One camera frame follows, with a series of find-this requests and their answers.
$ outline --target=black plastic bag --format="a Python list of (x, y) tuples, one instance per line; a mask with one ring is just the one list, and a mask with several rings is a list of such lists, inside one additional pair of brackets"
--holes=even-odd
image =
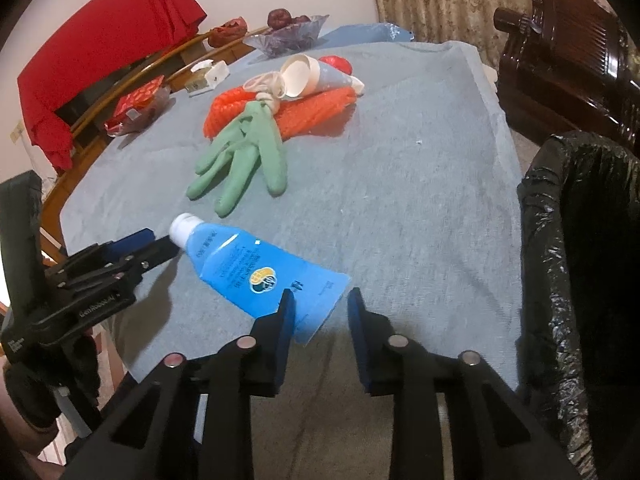
[(518, 187), (521, 393), (589, 480), (640, 478), (639, 172), (574, 132), (550, 137)]

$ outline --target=blue bottle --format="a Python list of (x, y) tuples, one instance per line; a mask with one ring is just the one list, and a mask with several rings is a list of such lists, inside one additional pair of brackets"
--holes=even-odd
[(308, 343), (349, 284), (346, 274), (323, 269), (235, 227), (208, 224), (183, 213), (169, 236), (185, 250), (200, 279), (247, 314), (278, 309), (285, 288), (296, 298), (294, 339)]

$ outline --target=red fabric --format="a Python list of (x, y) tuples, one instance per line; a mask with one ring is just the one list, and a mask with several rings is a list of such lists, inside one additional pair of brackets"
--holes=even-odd
[(71, 130), (55, 110), (114, 70), (193, 37), (206, 16), (195, 0), (88, 2), (18, 76), (31, 143), (54, 167), (71, 168)]

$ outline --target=red ball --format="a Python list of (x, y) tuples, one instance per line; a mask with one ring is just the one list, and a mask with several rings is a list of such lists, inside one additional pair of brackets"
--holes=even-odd
[(353, 73), (353, 67), (346, 59), (340, 56), (322, 56), (318, 61), (327, 63), (334, 68), (337, 68), (340, 72), (344, 72), (346, 75)]

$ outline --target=orange mesh bag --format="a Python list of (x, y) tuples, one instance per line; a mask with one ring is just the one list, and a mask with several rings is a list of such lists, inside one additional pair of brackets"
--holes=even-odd
[[(208, 139), (215, 137), (254, 98), (254, 92), (237, 87), (213, 99), (203, 127), (204, 136)], [(287, 140), (306, 133), (355, 102), (356, 92), (350, 87), (329, 90), (297, 101), (282, 101), (275, 116), (280, 136), (282, 140)]]

